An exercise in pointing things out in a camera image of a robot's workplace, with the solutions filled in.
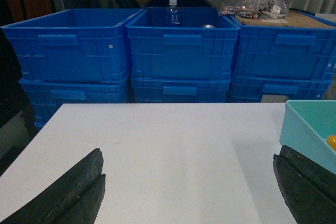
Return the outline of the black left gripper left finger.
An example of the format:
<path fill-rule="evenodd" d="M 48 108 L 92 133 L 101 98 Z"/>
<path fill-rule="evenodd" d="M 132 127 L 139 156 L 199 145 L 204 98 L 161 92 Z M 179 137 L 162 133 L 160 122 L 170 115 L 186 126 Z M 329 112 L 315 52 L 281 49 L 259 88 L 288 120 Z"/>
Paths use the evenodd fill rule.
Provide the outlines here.
<path fill-rule="evenodd" d="M 95 148 L 1 223 L 94 223 L 106 191 L 103 163 Z"/>

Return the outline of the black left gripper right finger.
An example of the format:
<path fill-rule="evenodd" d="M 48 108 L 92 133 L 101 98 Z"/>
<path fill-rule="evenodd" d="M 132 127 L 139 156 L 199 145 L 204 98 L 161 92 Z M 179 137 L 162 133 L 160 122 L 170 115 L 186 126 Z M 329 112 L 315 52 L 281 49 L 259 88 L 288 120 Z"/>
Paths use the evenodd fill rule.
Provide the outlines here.
<path fill-rule="evenodd" d="M 273 170 L 296 223 L 335 223 L 335 174 L 284 145 Z"/>

